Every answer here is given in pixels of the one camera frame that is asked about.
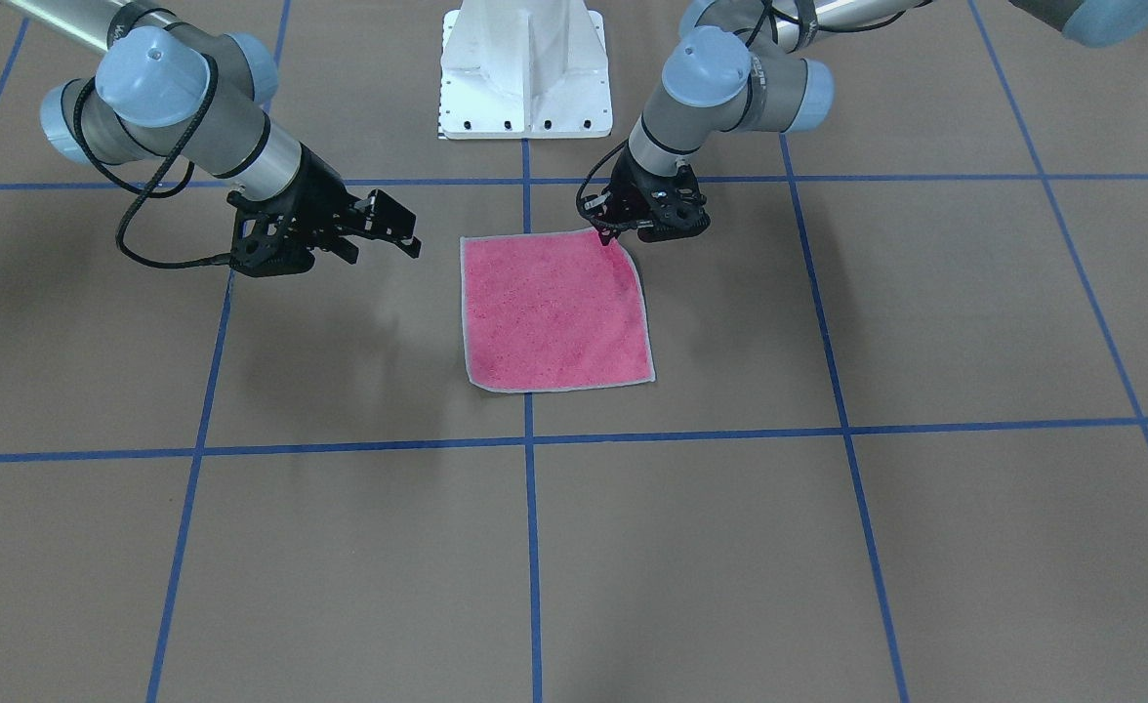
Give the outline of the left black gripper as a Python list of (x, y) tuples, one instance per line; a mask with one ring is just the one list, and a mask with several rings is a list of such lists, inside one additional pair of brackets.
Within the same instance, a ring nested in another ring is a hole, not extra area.
[(610, 221), (698, 221), (698, 180), (693, 168), (677, 162), (676, 173), (651, 173), (625, 148), (611, 170), (608, 194), (580, 195), (579, 217), (608, 246), (620, 235)]

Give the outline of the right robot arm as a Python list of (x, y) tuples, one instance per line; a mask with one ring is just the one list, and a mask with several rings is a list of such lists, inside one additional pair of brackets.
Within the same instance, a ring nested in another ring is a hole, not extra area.
[(356, 237), (421, 254), (414, 214), (381, 190), (355, 196), (341, 175), (266, 113), (278, 65), (253, 34), (208, 34), (158, 1), (16, 1), (24, 13), (101, 55), (87, 79), (53, 88), (40, 105), (51, 146), (134, 195), (125, 231), (178, 159), (228, 187), (235, 217), (227, 252), (180, 262), (240, 275), (302, 275), (315, 252), (347, 263)]

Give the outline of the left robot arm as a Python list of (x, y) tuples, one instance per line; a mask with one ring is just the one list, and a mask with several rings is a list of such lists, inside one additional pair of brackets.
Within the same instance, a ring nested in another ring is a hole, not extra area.
[[(836, 80), (805, 57), (827, 37), (867, 34), (940, 1), (690, 1), (678, 40), (631, 132), (602, 156), (574, 194), (574, 208), (602, 246), (636, 231), (642, 244), (703, 234), (711, 226), (695, 156), (715, 134), (784, 137), (819, 129), (836, 99)], [(1148, 1), (999, 1), (1088, 49), (1128, 41), (1148, 28)], [(600, 191), (585, 194), (602, 167)], [(743, 177), (743, 181), (944, 183), (1128, 180), (1148, 173), (812, 173)]]

